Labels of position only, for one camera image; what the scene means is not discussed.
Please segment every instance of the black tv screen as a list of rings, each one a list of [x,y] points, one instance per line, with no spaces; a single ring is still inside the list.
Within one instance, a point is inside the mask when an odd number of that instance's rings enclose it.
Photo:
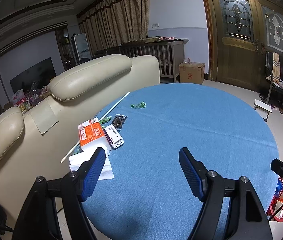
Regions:
[[[37,89],[47,86],[52,78],[56,76],[51,58],[47,58],[36,65],[26,69],[10,81],[13,92],[23,89],[23,92],[29,93],[33,81],[37,81]]]

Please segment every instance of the sofa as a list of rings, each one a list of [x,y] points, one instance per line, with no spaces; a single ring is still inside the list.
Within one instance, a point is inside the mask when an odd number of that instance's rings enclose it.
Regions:
[[[5,111],[0,116],[0,204],[8,216],[7,225],[14,228],[38,175],[50,180],[69,171],[68,159],[60,161],[78,141],[80,123],[128,91],[158,84],[155,57],[109,55],[53,78],[48,85],[51,95],[27,113],[18,107]],[[58,122],[49,125],[54,118]],[[43,132],[47,125],[51,127]],[[56,206],[62,208],[61,200],[56,199]],[[3,238],[11,238],[11,233]]]

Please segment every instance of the round table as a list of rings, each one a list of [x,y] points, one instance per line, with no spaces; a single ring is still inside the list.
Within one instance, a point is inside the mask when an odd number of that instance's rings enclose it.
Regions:
[[[146,108],[130,107],[141,101]],[[182,147],[224,178],[247,176],[267,210],[278,181],[270,169],[277,145],[244,101],[202,85],[165,84],[131,92],[109,115],[115,114],[128,118],[120,131],[124,144],[110,151],[114,179],[99,180],[83,204],[93,225],[112,240],[188,238],[202,203],[179,165]],[[221,238],[227,209],[224,198],[215,239]]]

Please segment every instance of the white plastic rod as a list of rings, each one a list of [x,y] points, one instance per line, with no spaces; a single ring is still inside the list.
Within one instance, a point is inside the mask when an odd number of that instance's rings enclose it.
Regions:
[[[104,114],[99,120],[103,119],[106,115],[108,115],[111,110],[113,110],[130,92],[128,92],[126,95],[124,95],[116,104],[114,104],[114,106],[109,109],[106,114]],[[69,156],[69,154],[71,154],[71,152],[77,147],[77,145],[80,144],[80,141],[78,141],[74,147],[65,155],[65,157],[61,160],[61,163],[63,163],[63,161]]]

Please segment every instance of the patterned curtain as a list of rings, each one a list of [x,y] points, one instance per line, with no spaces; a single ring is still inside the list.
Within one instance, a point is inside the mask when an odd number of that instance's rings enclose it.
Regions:
[[[149,0],[97,0],[77,15],[91,53],[147,37]]]

